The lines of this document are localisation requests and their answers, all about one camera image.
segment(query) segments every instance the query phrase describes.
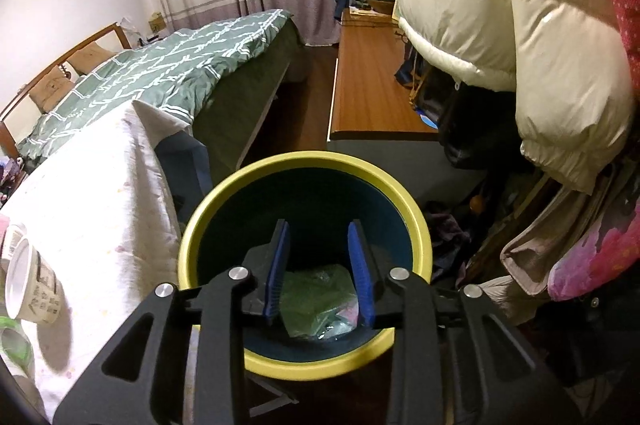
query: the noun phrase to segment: black bag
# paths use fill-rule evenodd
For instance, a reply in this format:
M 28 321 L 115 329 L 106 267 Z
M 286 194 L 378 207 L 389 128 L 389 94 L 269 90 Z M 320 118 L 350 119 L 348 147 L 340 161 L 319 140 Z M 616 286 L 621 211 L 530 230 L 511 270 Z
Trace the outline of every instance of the black bag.
M 438 140 L 453 167 L 459 169 L 528 170 L 520 154 L 522 142 L 515 121 L 516 96 L 456 84 L 451 75 L 431 66 L 411 47 L 396 74 L 402 84 L 412 70 L 410 98 L 438 126 Z

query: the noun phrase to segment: yellow trash can rim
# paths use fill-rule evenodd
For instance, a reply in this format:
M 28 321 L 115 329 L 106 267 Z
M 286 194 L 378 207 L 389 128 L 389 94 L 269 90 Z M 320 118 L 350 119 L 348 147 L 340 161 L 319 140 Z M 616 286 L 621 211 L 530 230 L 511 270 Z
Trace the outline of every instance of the yellow trash can rim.
M 431 278 L 431 238 L 422 213 L 409 192 L 382 169 L 353 156 L 328 151 L 300 151 L 279 154 L 257 161 L 220 182 L 203 199 L 191 216 L 180 243 L 178 255 L 178 287 L 197 286 L 195 254 L 208 223 L 218 209 L 236 192 L 257 179 L 295 168 L 329 168 L 342 171 L 376 187 L 391 201 L 401 215 L 409 233 L 413 255 L 413 271 L 425 280 Z M 244 350 L 245 367 L 269 378 L 307 381 L 343 375 L 379 357 L 394 343 L 393 329 L 383 329 L 360 347 L 326 360 L 291 362 L 273 360 Z

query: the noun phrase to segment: down jacket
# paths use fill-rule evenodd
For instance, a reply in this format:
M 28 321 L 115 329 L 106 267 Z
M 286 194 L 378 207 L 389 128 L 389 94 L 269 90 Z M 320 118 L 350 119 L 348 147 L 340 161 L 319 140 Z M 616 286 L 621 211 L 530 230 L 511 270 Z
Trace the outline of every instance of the down jacket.
M 591 193 L 634 115 L 611 0 L 398 0 L 407 37 L 457 81 L 516 91 L 521 152 Z

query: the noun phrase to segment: green bedspread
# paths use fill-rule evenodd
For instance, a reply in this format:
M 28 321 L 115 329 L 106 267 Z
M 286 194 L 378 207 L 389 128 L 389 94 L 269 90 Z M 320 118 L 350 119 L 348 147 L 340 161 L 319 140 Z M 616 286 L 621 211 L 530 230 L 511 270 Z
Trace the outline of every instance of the green bedspread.
M 263 53 L 289 18 L 285 10 L 270 10 L 179 30 L 151 46 L 124 50 L 41 116 L 18 151 L 32 160 L 48 158 L 76 132 L 128 100 L 143 100 L 192 124 L 217 82 Z

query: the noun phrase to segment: wooden headboard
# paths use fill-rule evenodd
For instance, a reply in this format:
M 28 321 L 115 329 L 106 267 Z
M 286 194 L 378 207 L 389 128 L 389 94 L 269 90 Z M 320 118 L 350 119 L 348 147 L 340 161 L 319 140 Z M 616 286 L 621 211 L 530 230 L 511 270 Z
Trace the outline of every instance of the wooden headboard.
M 44 68 L 43 71 L 38 73 L 31 82 L 24 85 L 20 89 L 20 91 L 18 91 L 18 94 L 15 95 L 15 97 L 9 102 L 7 107 L 5 107 L 2 110 L 2 112 L 0 112 L 0 146 L 2 147 L 2 149 L 4 149 L 4 152 L 7 153 L 7 155 L 10 158 L 17 158 L 18 150 L 15 147 L 14 137 L 11 136 L 11 133 L 9 132 L 9 130 L 7 129 L 4 123 L 4 121 L 6 120 L 6 117 L 9 116 L 9 114 L 20 104 L 21 101 L 24 100 L 24 98 L 35 87 L 35 85 L 38 82 L 40 82 L 40 79 L 43 78 L 44 75 L 49 73 L 52 68 L 66 62 L 69 59 L 69 57 L 71 57 L 71 55 L 73 55 L 76 51 L 84 48 L 85 46 L 87 46 L 88 44 L 91 44 L 92 42 L 97 41 L 98 39 L 101 39 L 105 35 L 110 34 L 112 31 L 115 32 L 116 36 L 118 37 L 118 40 L 120 41 L 120 44 L 122 44 L 123 49 L 131 48 L 131 46 L 129 45 L 129 41 L 127 40 L 127 37 L 124 35 L 124 31 L 122 30 L 122 28 L 118 26 L 117 23 L 110 24 L 106 28 L 102 28 L 102 30 L 97 31 L 92 36 L 86 38 L 80 44 L 77 44 L 76 46 L 72 47 L 72 49 L 70 49 L 68 52 L 64 53 L 55 61 L 50 63 L 50 65 Z

